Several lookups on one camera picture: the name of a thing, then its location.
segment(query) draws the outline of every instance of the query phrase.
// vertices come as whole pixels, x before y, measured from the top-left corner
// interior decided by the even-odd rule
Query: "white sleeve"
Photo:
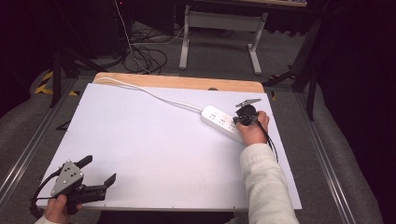
[[[46,219],[45,216],[42,216],[35,224],[57,224],[55,222],[50,222]]]
[[[266,144],[246,147],[240,158],[250,224],[298,223],[285,175]]]

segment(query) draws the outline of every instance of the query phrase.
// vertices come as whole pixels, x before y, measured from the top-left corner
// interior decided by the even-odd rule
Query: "white power strip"
[[[242,135],[236,129],[233,123],[233,117],[215,108],[213,105],[207,105],[201,112],[201,121],[213,127],[214,129],[226,134],[233,140],[244,143]]]

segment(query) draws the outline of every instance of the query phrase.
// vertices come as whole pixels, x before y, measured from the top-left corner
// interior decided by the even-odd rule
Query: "black fabric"
[[[232,212],[149,212],[149,211],[105,211],[97,224],[223,224],[233,219]]]
[[[326,106],[350,144],[385,223],[396,223],[396,25],[391,1],[359,1],[319,70]]]
[[[0,118],[30,98],[35,78],[50,64],[47,34],[23,1],[1,7]]]

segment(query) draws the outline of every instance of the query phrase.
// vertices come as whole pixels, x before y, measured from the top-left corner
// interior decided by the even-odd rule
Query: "hazard tape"
[[[53,94],[53,90],[46,89],[46,85],[49,83],[49,81],[52,78],[52,76],[53,76],[53,72],[49,71],[43,77],[43,80],[41,80],[41,82],[38,85],[37,89],[35,89],[35,93],[43,93],[43,94],[52,95]],[[80,95],[80,91],[70,91],[69,95],[70,96],[79,96]]]

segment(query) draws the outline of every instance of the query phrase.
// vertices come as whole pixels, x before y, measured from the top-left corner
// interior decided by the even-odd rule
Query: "power outlet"
[[[207,105],[201,113],[201,121],[213,127],[214,129],[226,134],[233,140],[244,143],[242,135],[236,129],[233,123],[233,117],[215,108],[213,105]]]

